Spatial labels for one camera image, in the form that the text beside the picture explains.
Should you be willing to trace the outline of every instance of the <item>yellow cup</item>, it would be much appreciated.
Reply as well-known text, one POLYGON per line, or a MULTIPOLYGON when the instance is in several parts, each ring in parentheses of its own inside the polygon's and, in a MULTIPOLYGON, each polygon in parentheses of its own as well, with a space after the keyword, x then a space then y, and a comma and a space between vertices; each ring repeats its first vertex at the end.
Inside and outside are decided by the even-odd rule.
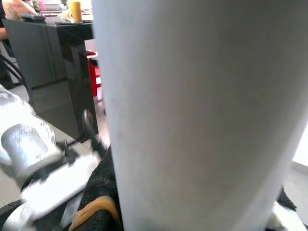
POLYGON ((80 1, 70 1, 69 6, 71 8, 71 12, 73 15, 73 19, 75 23, 80 23, 82 21, 81 19, 81 7, 80 7, 80 1))

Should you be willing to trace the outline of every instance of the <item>white cylinder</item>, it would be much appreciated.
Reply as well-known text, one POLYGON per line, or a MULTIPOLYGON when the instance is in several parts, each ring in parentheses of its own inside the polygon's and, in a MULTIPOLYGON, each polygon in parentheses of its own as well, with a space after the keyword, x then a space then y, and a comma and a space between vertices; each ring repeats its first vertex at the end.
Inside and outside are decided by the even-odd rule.
POLYGON ((92 1, 125 231, 262 231, 308 121, 308 1, 92 1))

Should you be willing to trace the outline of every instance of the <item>yellow rubber band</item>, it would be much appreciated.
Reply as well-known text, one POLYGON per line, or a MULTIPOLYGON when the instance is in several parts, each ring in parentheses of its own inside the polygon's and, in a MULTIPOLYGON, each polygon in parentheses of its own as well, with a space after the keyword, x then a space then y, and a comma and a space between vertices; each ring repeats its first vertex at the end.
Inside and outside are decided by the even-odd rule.
POLYGON ((86 222, 94 213, 99 210, 107 210, 115 221, 118 230, 122 230, 119 214, 116 209, 116 204, 110 196, 101 196, 96 200, 88 203, 83 209, 76 212, 69 231, 73 231, 78 226, 86 222))

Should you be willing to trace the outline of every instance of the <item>black cable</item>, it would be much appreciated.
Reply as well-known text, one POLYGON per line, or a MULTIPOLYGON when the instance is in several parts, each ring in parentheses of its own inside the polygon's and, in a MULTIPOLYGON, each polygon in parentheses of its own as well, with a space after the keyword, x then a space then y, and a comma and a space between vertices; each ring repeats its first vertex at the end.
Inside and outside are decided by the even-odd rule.
POLYGON ((15 64, 13 64, 8 58, 3 56, 1 53, 0 53, 0 60, 2 61, 3 65, 5 66, 5 68, 8 69, 8 71, 10 71, 12 73, 12 75, 14 75, 18 79, 18 81, 25 86, 26 91, 27 91, 27 93, 29 95, 29 104, 31 106, 33 106, 33 92, 32 92, 32 89, 27 84, 27 81, 25 80, 24 75, 21 73, 21 71, 18 69, 18 67, 15 64), (9 68, 8 65, 5 62, 8 65, 10 65, 14 69, 14 71, 16 71, 16 72, 14 72, 11 68, 9 68))

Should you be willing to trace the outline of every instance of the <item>black desk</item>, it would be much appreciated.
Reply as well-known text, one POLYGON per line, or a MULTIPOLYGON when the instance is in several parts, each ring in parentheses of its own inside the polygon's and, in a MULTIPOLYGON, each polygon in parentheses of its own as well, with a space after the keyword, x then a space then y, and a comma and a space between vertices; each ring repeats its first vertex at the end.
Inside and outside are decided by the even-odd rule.
POLYGON ((83 134, 81 115, 93 114, 85 40, 92 23, 56 25, 56 17, 32 23, 3 19, 18 66, 34 94, 37 115, 74 139, 83 134))

